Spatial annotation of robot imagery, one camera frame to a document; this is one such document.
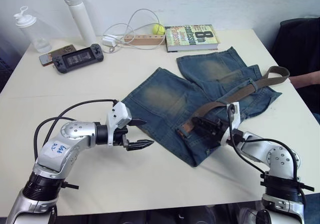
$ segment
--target white water bottle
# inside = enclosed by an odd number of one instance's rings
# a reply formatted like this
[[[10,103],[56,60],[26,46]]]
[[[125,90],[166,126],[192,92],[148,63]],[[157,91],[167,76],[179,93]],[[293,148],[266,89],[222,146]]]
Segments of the white water bottle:
[[[65,0],[86,46],[96,43],[96,35],[82,0]]]
[[[41,24],[37,22],[36,17],[30,14],[24,14],[27,9],[28,6],[22,6],[20,8],[21,12],[14,15],[16,19],[15,24],[21,29],[39,53],[48,53],[52,47],[44,38],[45,31]]]

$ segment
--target faded denim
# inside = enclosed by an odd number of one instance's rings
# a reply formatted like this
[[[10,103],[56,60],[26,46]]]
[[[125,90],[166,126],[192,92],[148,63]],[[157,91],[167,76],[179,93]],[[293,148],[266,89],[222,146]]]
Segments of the faded denim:
[[[232,47],[223,52],[180,57],[177,63],[186,79],[158,68],[123,103],[130,109],[132,117],[147,121],[140,126],[144,132],[196,167],[219,143],[209,135],[200,136],[195,131],[182,139],[177,130],[181,130],[181,125],[202,105],[223,102],[240,88],[250,83],[254,85],[262,75],[257,65],[247,67]],[[242,99],[241,120],[264,112],[279,96],[280,93],[265,87]],[[212,119],[214,116],[227,120],[226,108],[216,108],[205,117]]]

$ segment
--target book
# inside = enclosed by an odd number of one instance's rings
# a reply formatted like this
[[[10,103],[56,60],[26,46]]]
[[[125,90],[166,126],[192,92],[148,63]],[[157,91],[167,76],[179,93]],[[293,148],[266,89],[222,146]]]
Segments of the book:
[[[168,52],[217,49],[220,43],[211,24],[166,26]]]

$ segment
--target white table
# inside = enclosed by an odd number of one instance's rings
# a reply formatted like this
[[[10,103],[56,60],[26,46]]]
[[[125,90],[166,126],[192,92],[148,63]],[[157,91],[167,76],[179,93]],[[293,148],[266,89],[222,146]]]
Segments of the white table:
[[[261,72],[276,65],[252,30],[219,31],[219,51],[233,46],[244,62],[258,64]],[[77,41],[53,40],[54,49]],[[157,67],[181,76],[176,58],[208,53],[166,53],[165,47],[142,51],[124,48],[105,54],[104,61],[67,74],[42,67],[39,53],[29,47],[0,94],[0,217],[7,216],[18,191],[25,185],[34,164],[33,135],[44,119],[85,100],[122,100]],[[283,94],[258,117],[244,121],[239,129],[280,140],[299,153],[298,176],[320,190],[320,126],[290,81],[272,87]],[[67,116],[82,121],[105,122],[111,104],[88,104]],[[58,132],[60,121],[54,134]],[[48,127],[39,134],[39,143]],[[130,127],[131,141],[147,136]],[[200,166],[192,168],[160,144],[141,151],[97,146],[81,153],[67,178],[80,189],[62,189],[59,215],[80,215],[213,205],[259,200],[264,193],[260,174],[241,160],[231,147],[218,148]]]

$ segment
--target yellow tennis ball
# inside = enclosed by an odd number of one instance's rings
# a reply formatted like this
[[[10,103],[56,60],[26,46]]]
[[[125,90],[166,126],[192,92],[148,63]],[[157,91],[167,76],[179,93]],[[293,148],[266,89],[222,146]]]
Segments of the yellow tennis ball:
[[[161,24],[155,24],[152,28],[152,33],[153,34],[165,34],[166,29],[163,27]]]

